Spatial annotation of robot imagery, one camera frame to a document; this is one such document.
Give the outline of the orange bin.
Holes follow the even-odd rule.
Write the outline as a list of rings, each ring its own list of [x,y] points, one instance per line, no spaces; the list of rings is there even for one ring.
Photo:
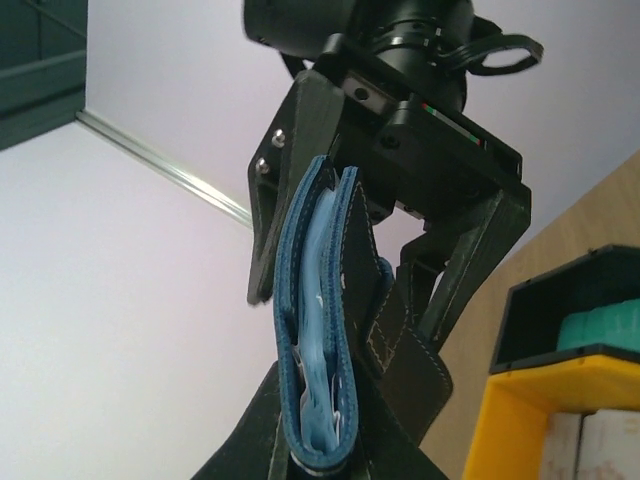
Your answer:
[[[639,365],[605,355],[488,377],[462,477],[536,479],[555,412],[639,409]]]

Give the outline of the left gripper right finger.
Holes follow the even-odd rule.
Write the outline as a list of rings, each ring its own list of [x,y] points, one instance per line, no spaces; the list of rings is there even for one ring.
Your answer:
[[[359,360],[353,364],[359,425],[345,479],[437,480],[445,474],[396,421]]]

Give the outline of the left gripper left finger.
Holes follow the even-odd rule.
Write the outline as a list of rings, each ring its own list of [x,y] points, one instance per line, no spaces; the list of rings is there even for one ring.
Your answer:
[[[230,436],[193,478],[267,480],[298,477],[284,439],[278,364],[273,363]]]

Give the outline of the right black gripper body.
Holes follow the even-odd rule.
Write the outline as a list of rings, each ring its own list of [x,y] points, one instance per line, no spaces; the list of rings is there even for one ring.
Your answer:
[[[429,226],[528,189],[521,155],[464,107],[469,76],[529,68],[530,39],[471,2],[247,1],[243,27],[278,52],[293,82],[313,70],[343,91],[325,155],[337,170],[360,169],[374,222],[401,208]]]

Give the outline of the white pink cards stack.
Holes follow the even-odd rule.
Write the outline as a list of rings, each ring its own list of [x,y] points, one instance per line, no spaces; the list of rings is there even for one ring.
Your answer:
[[[549,417],[540,479],[639,478],[639,413],[600,409]]]

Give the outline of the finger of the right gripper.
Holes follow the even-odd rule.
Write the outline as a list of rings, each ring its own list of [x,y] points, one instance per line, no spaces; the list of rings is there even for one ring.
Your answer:
[[[272,295],[281,229],[298,184],[318,155],[331,151],[344,93],[326,77],[297,75],[248,166],[253,249],[247,302]]]
[[[529,227],[529,190],[498,191],[430,224],[401,249],[398,284],[409,318],[442,345],[466,305]]]

